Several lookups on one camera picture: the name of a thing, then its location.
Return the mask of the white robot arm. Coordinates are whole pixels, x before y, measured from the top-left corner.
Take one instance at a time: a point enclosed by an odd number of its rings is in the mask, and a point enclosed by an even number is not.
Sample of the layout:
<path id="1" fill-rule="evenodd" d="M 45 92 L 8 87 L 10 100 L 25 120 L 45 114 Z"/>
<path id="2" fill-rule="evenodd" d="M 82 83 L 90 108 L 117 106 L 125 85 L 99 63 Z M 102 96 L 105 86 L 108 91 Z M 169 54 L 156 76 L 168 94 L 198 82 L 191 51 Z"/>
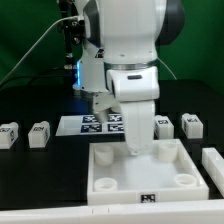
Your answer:
<path id="1" fill-rule="evenodd" d="M 132 154 L 150 150 L 160 96 L 156 48 L 183 29 L 182 0 L 76 0 L 75 6 L 84 23 L 75 87 L 93 97 L 100 122 L 109 110 L 122 115 Z"/>

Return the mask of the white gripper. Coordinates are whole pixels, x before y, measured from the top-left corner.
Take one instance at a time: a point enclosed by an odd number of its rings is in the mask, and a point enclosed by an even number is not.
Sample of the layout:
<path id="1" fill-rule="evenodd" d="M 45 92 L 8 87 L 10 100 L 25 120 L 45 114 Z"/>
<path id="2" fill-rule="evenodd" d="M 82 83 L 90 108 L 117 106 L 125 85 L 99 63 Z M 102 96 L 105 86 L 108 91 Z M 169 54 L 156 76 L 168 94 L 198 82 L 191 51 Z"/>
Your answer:
<path id="1" fill-rule="evenodd" d="M 100 123 L 108 121 L 109 109 L 120 104 L 125 142 L 132 155 L 151 150 L 154 139 L 155 102 L 160 96 L 156 66 L 140 70 L 108 70 L 107 89 L 93 96 L 93 115 Z"/>

